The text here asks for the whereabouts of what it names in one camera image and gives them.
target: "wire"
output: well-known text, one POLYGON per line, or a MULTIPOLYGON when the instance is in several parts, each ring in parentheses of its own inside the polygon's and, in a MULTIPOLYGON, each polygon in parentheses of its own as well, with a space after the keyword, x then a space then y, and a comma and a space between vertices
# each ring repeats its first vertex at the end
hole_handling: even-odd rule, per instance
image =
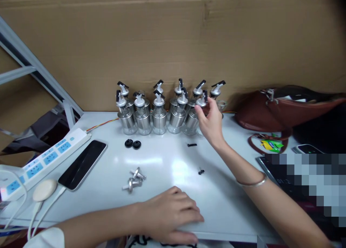
POLYGON ((9 221, 7 222, 7 224, 5 225, 3 230, 6 230, 8 228, 8 226, 10 225, 10 223, 12 222, 13 218, 17 215, 17 213, 19 212, 19 210, 22 208, 22 206, 24 205, 24 203, 26 202, 26 199, 28 197, 28 191, 26 189, 26 187, 24 186, 24 184, 22 183, 22 181, 19 179, 19 177, 17 176, 17 174, 15 174, 14 172, 11 171, 7 171, 7 170, 0 170, 2 172, 9 172, 10 174, 12 174, 14 176, 14 178, 17 180, 17 182, 19 183, 19 185, 23 188, 24 190, 24 199, 21 203, 21 205, 18 207, 18 209, 16 210, 16 212, 11 216, 11 218, 9 219, 9 221))
POLYGON ((48 206, 48 208, 46 209, 46 211, 43 213, 41 219, 38 221, 38 223, 37 223, 37 225, 36 225, 34 231, 32 232, 31 238, 33 238, 33 237, 35 236, 35 233, 36 233, 36 231, 37 231, 37 228, 39 228, 39 225, 41 224, 41 222, 42 222, 43 218, 45 217, 45 215, 47 214, 48 210, 52 207, 52 205, 55 203, 55 201, 57 201, 58 198, 64 193, 65 190, 66 190, 66 188, 63 187, 63 188, 58 192, 58 194, 55 196, 55 198, 53 199, 52 203, 48 206))
POLYGON ((27 234, 28 241, 31 238, 31 228, 32 228, 32 225, 34 223, 35 217, 36 217, 37 213, 40 211, 41 207, 42 207, 42 202, 37 202, 35 204, 34 213, 32 214, 32 219, 30 221, 29 229, 28 229, 28 234, 27 234))
POLYGON ((97 126, 93 126, 93 127, 89 128, 89 129, 87 130, 87 132, 89 132, 89 131, 91 131, 92 129, 95 129, 95 128, 99 127, 99 126, 103 126, 104 124, 107 124, 107 123, 109 123, 109 122, 116 121, 116 120, 118 120, 118 119, 119 119, 119 118, 116 118, 116 119, 114 119, 114 120, 109 120, 109 121, 107 121, 107 122, 105 122, 105 123, 102 123, 102 124, 99 124, 99 125, 97 125, 97 126))

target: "silver bangle bracelet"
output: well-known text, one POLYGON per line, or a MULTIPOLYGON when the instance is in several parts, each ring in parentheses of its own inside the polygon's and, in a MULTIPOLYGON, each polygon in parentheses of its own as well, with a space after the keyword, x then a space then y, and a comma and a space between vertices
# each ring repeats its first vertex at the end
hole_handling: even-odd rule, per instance
POLYGON ((261 181, 258 182, 258 183, 243 184, 243 183, 240 183, 239 181, 237 181, 237 182, 238 182, 238 184, 239 184, 240 186, 243 186, 243 187, 258 187, 258 186, 262 185, 263 183, 265 183, 266 180, 268 179, 268 175, 266 175, 264 172, 261 172, 261 173, 264 175, 264 179, 261 180, 261 181))

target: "white power strip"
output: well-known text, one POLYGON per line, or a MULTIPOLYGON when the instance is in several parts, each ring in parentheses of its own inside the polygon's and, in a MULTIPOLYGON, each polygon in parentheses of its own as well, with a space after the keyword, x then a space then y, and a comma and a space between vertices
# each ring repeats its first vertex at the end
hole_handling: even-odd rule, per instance
MULTIPOLYGON (((90 138, 91 134, 87 134, 80 128, 67 134, 63 140, 24 166, 23 174, 18 175, 19 179, 26 189, 30 190, 90 138)), ((24 194, 16 180, 9 180, 7 187, 1 188, 0 192, 3 201, 17 200, 24 194)))

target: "bag strap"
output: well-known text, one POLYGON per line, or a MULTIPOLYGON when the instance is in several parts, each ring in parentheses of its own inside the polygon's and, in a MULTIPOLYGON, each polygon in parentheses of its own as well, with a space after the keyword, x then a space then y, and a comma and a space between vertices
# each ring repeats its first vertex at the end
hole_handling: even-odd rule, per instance
POLYGON ((269 100, 266 101, 266 106, 268 107, 270 113, 273 115, 276 121, 278 121, 283 127, 285 127, 286 130, 281 132, 281 137, 273 137, 266 134, 253 134, 252 136, 250 136, 248 138, 249 145, 260 154, 266 154, 266 152, 264 152, 263 150, 259 149, 257 146, 254 145, 254 143, 252 142, 252 137, 257 137, 259 139, 264 139, 264 140, 282 141, 282 144, 284 146, 281 147, 280 153, 283 153, 287 149, 288 139, 292 135, 292 128, 285 125, 283 123, 283 120, 281 119, 279 101, 277 99, 274 99, 273 95, 274 95, 274 91, 271 93, 271 98, 269 98, 269 100))
POLYGON ((274 137, 274 136, 270 136, 270 135, 266 135, 266 134, 253 134, 252 136, 250 136, 248 138, 248 143, 249 145, 258 153, 260 154, 266 154, 266 152, 264 152, 262 149, 259 149, 257 146, 255 146, 255 144, 252 142, 252 138, 256 137, 258 139, 263 139, 263 140, 276 140, 276 141, 282 141, 282 144, 284 145, 283 147, 281 147, 280 149, 280 153, 283 153, 287 146, 288 146, 288 138, 291 136, 292 131, 291 130, 285 130, 281 132, 281 137, 274 137))

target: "stainless steel oil dispenser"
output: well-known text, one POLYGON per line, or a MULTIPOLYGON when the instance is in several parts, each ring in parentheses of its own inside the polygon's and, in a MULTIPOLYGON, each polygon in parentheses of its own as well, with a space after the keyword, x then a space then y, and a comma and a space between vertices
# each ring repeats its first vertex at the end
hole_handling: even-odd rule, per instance
POLYGON ((183 125, 186 117, 186 105, 187 105, 187 91, 182 88, 182 94, 177 99, 177 105, 173 108, 172 114, 169 119, 169 124, 167 129, 172 134, 177 134, 180 132, 180 127, 183 125))
MULTIPOLYGON (((163 80, 160 80, 154 85, 154 89, 156 88, 156 90, 161 94, 163 94, 163 89, 161 88, 162 84, 163 84, 163 80)), ((153 102, 152 103, 152 110, 154 110, 154 109, 155 109, 155 103, 153 102)))
POLYGON ((134 117, 136 118, 138 133, 140 135, 148 135, 151 132, 150 118, 149 118, 150 112, 145 107, 145 101, 142 99, 142 94, 135 92, 133 96, 136 97, 134 104, 137 110, 134 113, 134 117))
POLYGON ((154 91, 156 99, 153 102, 153 111, 152 111, 152 123, 154 134, 162 135, 166 133, 166 119, 167 111, 165 110, 165 96, 162 95, 158 90, 154 91))
POLYGON ((128 106, 132 113, 134 114, 135 109, 134 109, 134 105, 133 105, 133 100, 129 99, 129 86, 125 85, 124 83, 122 83, 121 81, 118 81, 118 85, 121 88, 121 95, 123 96, 123 98, 126 100, 126 106, 128 106))
MULTIPOLYGON (((203 95, 200 99, 196 100, 196 105, 201 106, 204 109, 208 103, 208 91, 204 90, 203 95)), ((185 135, 195 135, 198 128, 198 116, 195 111, 195 108, 191 108, 189 113, 186 115, 186 120, 182 126, 182 131, 185 135)))
POLYGON ((178 103, 177 100, 178 100, 178 97, 182 94, 182 88, 183 88, 183 79, 180 78, 179 85, 174 89, 176 96, 170 99, 168 119, 170 119, 173 108, 177 106, 177 103, 178 103))
POLYGON ((121 95, 120 90, 116 91, 116 105, 119 107, 118 118, 121 121, 123 132, 126 135, 132 135, 137 131, 137 125, 134 120, 134 114, 127 102, 121 95))
POLYGON ((196 100, 200 95, 202 95, 202 87, 205 84, 205 80, 201 81, 199 85, 197 85, 196 88, 193 90, 192 97, 188 100, 187 106, 186 106, 186 114, 190 111, 191 108, 193 108, 196 105, 196 100))
POLYGON ((218 82, 217 84, 212 85, 212 87, 215 87, 210 91, 210 97, 214 100, 221 94, 220 88, 225 85, 225 81, 218 82))

